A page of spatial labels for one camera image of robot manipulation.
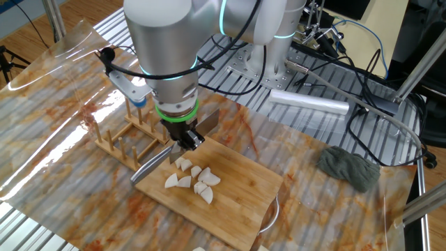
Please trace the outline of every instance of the knife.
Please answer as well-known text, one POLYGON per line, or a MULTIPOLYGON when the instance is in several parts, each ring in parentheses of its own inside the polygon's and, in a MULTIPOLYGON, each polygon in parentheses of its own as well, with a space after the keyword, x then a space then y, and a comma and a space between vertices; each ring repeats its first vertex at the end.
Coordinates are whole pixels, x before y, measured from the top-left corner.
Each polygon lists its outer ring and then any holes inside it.
MULTIPOLYGON (((205 118, 202 122, 200 122, 195 130, 200 135, 207 135, 215 126, 218 124, 218 117, 220 115, 220 109, 214 111, 211 115, 205 118)), ((179 157, 181 157, 186 152, 181 146, 178 145, 178 142, 175 142, 173 146, 167 147, 155 157, 150 159, 148 162, 144 163, 137 172, 133 174, 130 178, 130 182, 133 186, 138 184, 142 179, 146 178, 156 167, 161 165, 167 157, 169 157, 170 163, 175 162, 179 157)))

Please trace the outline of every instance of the wooden peg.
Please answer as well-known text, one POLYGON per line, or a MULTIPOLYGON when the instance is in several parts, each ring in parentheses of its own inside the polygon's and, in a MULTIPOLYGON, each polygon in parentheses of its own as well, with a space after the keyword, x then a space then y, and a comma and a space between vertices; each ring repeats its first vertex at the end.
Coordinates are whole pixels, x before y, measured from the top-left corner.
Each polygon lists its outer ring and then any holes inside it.
POLYGON ((132 117, 132 112, 130 111, 130 103, 128 102, 127 98, 125 99, 125 106, 127 107, 127 116, 129 118, 131 118, 132 117))
POLYGON ((110 133, 110 130, 107 130, 107 141, 109 142, 110 151, 113 151, 113 140, 112 140, 112 134, 110 133))
POLYGON ((162 127, 162 140, 166 140, 167 139, 167 135, 166 135, 166 127, 163 126, 162 127))
POLYGON ((102 143, 102 138, 100 136, 98 123, 96 123, 96 121, 93 121, 93 125, 95 125, 95 130, 96 130, 96 135, 98 136, 98 141, 99 141, 99 143, 102 143))
POLYGON ((150 114, 150 120, 151 120, 151 132, 152 133, 154 133, 155 132, 155 116, 153 116, 153 112, 152 111, 150 111, 149 112, 149 114, 150 114))
POLYGON ((137 147, 132 146, 132 152, 133 152, 133 164, 135 168, 139 168, 138 166, 138 155, 137 155, 137 147))
POLYGON ((119 141, 119 148, 121 148, 121 153, 123 154, 123 160, 125 160, 126 154, 125 154, 125 146, 124 146, 123 138, 119 137, 118 141, 119 141))
POLYGON ((139 125, 142 125, 142 113, 141 113, 141 108, 138 108, 138 119, 139 119, 139 125))

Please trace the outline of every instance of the white cable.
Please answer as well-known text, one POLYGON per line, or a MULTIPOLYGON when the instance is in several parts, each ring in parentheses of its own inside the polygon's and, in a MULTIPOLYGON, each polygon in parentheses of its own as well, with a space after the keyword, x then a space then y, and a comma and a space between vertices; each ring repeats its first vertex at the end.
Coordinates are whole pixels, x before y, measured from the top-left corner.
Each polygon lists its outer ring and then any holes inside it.
POLYGON ((406 132, 408 132, 412 136, 413 140, 415 141, 415 145, 417 146, 417 153, 419 155, 422 154, 422 144, 421 144, 421 141, 420 141, 418 135, 415 132, 413 132, 404 123, 402 123, 402 122, 398 121, 397 119, 393 118, 392 116, 389 116, 389 115, 385 114, 384 112, 366 104, 365 102, 362 102, 361 100, 357 99, 355 96, 352 96, 352 95, 348 94, 347 92, 342 91, 341 89, 331 85, 327 80, 323 79, 322 77, 319 77, 319 75, 317 75, 316 73, 313 73, 312 71, 308 70, 307 74, 312 77, 315 77, 318 81, 320 81, 323 85, 325 85, 329 89, 332 89, 333 91, 343 95, 344 97, 353 100, 358 105, 369 109, 370 111, 374 112, 376 115, 381 116, 384 119, 387 119, 388 121, 392 122, 394 125, 399 126, 400 128, 403 128, 406 132))

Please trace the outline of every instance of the potato piece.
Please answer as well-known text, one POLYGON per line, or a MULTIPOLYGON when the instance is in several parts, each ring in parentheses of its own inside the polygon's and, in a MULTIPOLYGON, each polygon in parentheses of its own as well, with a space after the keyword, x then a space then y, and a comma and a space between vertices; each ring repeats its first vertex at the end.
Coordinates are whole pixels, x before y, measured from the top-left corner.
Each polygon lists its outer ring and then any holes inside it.
POLYGON ((180 168, 181 167, 181 163, 183 162, 183 161, 185 161, 186 159, 185 158, 183 158, 183 157, 179 157, 177 160, 175 160, 175 166, 176 166, 176 168, 180 168))
POLYGON ((201 192, 200 196, 210 204, 212 202, 212 199, 214 197, 214 194, 212 192, 212 188, 207 187, 203 192, 201 192))
POLYGON ((213 173, 210 173, 203 179, 203 183, 205 183, 206 185, 217 185, 218 183, 220 183, 220 181, 221 181, 220 178, 218 178, 213 173))
POLYGON ((178 185, 178 177, 176 174, 172 174, 169 178, 167 178, 166 183, 164 184, 164 188, 171 188, 178 185))
POLYGON ((190 176, 186 176, 186 177, 183 177, 183 178, 181 178, 179 181, 178 181, 178 187, 180 187, 180 188, 190 188, 190 181, 191 181, 191 177, 190 176))
POLYGON ((203 181, 205 177, 209 176, 209 174, 210 174, 210 168, 207 167, 198 176, 198 181, 203 181))
POLYGON ((199 166, 195 166, 190 170, 190 173, 192 175, 192 178, 195 178, 201 173, 201 168, 199 166))
POLYGON ((181 163, 181 170, 186 171, 187 169, 189 169, 192 166, 192 162, 190 160, 184 160, 181 163))
POLYGON ((199 182, 197 182, 197 184, 194 185, 194 192, 195 192, 196 194, 199 195, 199 194, 201 194, 206 188, 208 188, 208 186, 207 186, 205 183, 199 181, 199 182))

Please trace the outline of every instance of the plastic wrap roll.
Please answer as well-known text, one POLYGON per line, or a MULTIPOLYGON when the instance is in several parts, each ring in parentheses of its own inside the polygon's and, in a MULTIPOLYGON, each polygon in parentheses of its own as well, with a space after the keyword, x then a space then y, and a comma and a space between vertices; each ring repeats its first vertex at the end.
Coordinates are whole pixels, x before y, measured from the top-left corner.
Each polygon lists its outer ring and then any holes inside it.
POLYGON ((271 90, 270 101, 285 105, 315 109, 323 112, 345 115, 350 105, 347 102, 312 97, 288 91, 271 90))

